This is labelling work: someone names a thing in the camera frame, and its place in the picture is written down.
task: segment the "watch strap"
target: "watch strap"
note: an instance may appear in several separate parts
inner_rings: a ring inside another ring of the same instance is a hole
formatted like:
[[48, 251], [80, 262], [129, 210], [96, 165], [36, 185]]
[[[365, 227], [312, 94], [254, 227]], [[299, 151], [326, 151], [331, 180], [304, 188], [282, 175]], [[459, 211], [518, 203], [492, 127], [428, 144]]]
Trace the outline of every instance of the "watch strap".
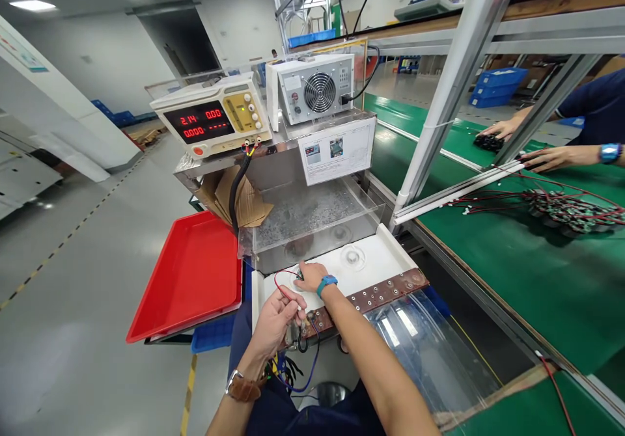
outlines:
[[326, 285], [329, 284], [339, 284], [339, 281], [336, 279], [334, 275], [326, 275], [321, 279], [321, 283], [317, 287], [317, 296], [321, 297], [321, 292], [324, 290]]
[[226, 388], [226, 395], [237, 402], [253, 402], [260, 397], [260, 390], [267, 382], [263, 375], [258, 381], [246, 379], [239, 371], [234, 370]]

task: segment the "red tray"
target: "red tray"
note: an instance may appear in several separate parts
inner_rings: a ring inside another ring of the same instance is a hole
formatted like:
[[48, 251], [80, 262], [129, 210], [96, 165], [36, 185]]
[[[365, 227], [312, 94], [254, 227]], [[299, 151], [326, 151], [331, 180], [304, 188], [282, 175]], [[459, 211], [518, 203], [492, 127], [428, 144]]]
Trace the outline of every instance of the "red tray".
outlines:
[[192, 327], [241, 303], [242, 264], [230, 228], [209, 211], [176, 220], [127, 343]]

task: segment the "hand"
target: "hand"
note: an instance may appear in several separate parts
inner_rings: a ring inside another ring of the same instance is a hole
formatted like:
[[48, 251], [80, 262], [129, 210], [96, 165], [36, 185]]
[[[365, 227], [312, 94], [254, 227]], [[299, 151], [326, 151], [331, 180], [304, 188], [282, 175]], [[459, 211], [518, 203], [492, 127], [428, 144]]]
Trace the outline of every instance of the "hand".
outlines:
[[496, 139], [505, 138], [508, 140], [509, 136], [512, 135], [521, 125], [522, 120], [518, 120], [515, 118], [511, 118], [510, 120], [502, 120], [501, 122], [496, 123], [489, 128], [482, 130], [478, 135], [490, 135], [492, 133], [498, 133], [495, 136]]
[[539, 165], [532, 172], [560, 169], [569, 166], [590, 166], [601, 162], [601, 145], [558, 146], [523, 155], [525, 167]]
[[322, 264], [306, 264], [299, 263], [299, 270], [304, 277], [304, 281], [295, 280], [293, 283], [298, 288], [311, 293], [317, 293], [317, 288], [321, 284], [321, 280], [327, 275], [327, 270]]
[[300, 325], [302, 319], [306, 317], [304, 298], [286, 286], [281, 285], [280, 288], [291, 300], [285, 297], [280, 289], [276, 289], [269, 296], [260, 310], [256, 330], [254, 330], [254, 335], [252, 335], [247, 347], [253, 355], [262, 357], [265, 361], [275, 355], [285, 337], [286, 326], [292, 320]]

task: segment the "white plastic tray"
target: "white plastic tray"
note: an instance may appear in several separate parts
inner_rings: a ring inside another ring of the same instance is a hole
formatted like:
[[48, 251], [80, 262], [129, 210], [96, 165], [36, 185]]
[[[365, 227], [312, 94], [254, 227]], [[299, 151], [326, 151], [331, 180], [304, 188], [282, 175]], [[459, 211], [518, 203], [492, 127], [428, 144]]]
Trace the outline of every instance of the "white plastic tray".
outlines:
[[[308, 260], [308, 262], [324, 264], [328, 273], [339, 280], [339, 289], [345, 296], [417, 267], [417, 264], [406, 254], [384, 225], [378, 225], [375, 235], [356, 241], [353, 245], [365, 253], [366, 264], [360, 271], [354, 271], [342, 264], [340, 252], [343, 247]], [[296, 268], [297, 266], [291, 266], [287, 270], [295, 272]], [[264, 277], [258, 271], [252, 272], [252, 331], [256, 329], [256, 322], [262, 305], [275, 291], [275, 275], [272, 273]], [[288, 286], [294, 291], [296, 290], [293, 285], [295, 278], [297, 278], [295, 275], [285, 272], [278, 272], [277, 274], [278, 284]], [[316, 293], [299, 292], [299, 294], [304, 296], [306, 300], [306, 312], [324, 305]]]

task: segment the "metal plate with holes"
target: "metal plate with holes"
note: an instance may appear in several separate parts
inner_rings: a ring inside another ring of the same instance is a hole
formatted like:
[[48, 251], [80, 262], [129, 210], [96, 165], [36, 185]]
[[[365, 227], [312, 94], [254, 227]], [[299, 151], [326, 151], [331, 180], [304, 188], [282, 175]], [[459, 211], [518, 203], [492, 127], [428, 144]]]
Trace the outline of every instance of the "metal plate with holes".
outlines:
[[[406, 296], [412, 292], [422, 290], [430, 284], [428, 279], [419, 269], [410, 269], [388, 280], [377, 283], [369, 288], [347, 296], [361, 314], [374, 310], [382, 305], [388, 304], [395, 299]], [[312, 311], [315, 327], [319, 333], [334, 327], [334, 322], [330, 318], [325, 307]], [[302, 338], [312, 338], [316, 335], [314, 329], [309, 324], [303, 330]]]

